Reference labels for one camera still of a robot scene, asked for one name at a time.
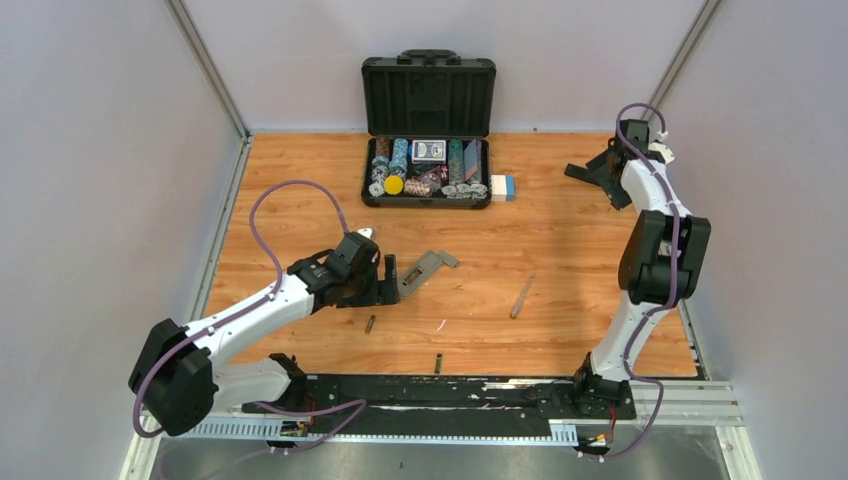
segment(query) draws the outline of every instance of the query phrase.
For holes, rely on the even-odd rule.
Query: case handle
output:
[[[413,49],[398,55],[398,65],[412,65],[413,58],[424,59],[424,65],[435,65],[437,58],[447,59],[448,65],[459,65],[462,59],[453,50]]]

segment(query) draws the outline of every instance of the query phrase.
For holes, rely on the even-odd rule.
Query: red wire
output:
[[[608,435],[610,437],[610,443],[615,440],[615,421],[615,407],[610,407],[610,429],[604,434],[604,436]]]

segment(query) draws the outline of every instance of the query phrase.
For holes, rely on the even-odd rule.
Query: yellow poker chip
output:
[[[403,191],[403,179],[397,175],[392,175],[386,178],[383,185],[386,187],[386,193],[389,195],[397,195]]]

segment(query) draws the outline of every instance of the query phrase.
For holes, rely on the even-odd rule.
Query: metal rod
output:
[[[683,67],[686,65],[686,62],[689,60],[689,57],[692,55],[692,52],[695,50],[695,47],[698,45],[701,37],[703,37],[707,27],[709,27],[710,22],[715,16],[716,9],[720,4],[721,0],[706,0],[701,6],[701,10],[695,16],[692,26],[690,26],[689,31],[686,32],[683,42],[680,44],[680,47],[677,48],[677,52],[675,52],[671,63],[668,65],[668,68],[663,74],[659,85],[657,85],[657,88],[654,90],[654,93],[651,95],[651,99],[648,103],[655,107],[660,107],[665,101],[665,98],[671,91],[671,87],[677,80],[678,75],[683,70]],[[647,109],[645,110],[645,113],[642,114],[642,120],[647,120],[649,122],[653,117],[653,112]]]
[[[221,74],[215,67],[215,63],[212,62],[212,57],[209,55],[209,51],[203,44],[203,39],[200,37],[200,33],[197,31],[197,27],[194,25],[191,15],[189,15],[188,9],[183,3],[183,0],[165,0],[165,4],[174,15],[174,20],[177,22],[177,26],[180,27],[180,31],[182,31],[186,43],[191,49],[191,52],[194,54],[194,58],[197,59],[200,69],[206,76],[206,80],[209,81],[209,86],[211,86],[212,91],[215,92],[215,96],[221,103],[221,107],[223,107],[224,112],[227,114],[227,118],[230,120],[230,123],[233,125],[233,128],[236,130],[239,137],[241,137],[242,141],[246,141],[247,137],[250,135],[247,125],[245,125],[244,119],[242,119],[238,108],[236,108],[236,104],[233,101],[230,92],[227,91],[227,87],[224,86],[224,80],[221,78]]]
[[[515,318],[518,316],[518,312],[521,311],[521,307],[524,306],[524,299],[527,298],[527,291],[530,290],[530,285],[533,284],[533,279],[536,278],[536,272],[530,274],[530,278],[527,279],[527,284],[524,285],[524,289],[521,290],[521,294],[518,295],[518,298],[515,300],[515,305],[512,306],[512,311],[509,312],[509,318]]]

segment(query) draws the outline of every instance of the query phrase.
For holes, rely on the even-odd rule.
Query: blue poker chip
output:
[[[389,166],[389,157],[384,157],[382,155],[379,156],[379,157],[374,157],[374,159],[371,160],[371,165],[373,165],[375,167],[379,167],[379,166],[388,167]]]

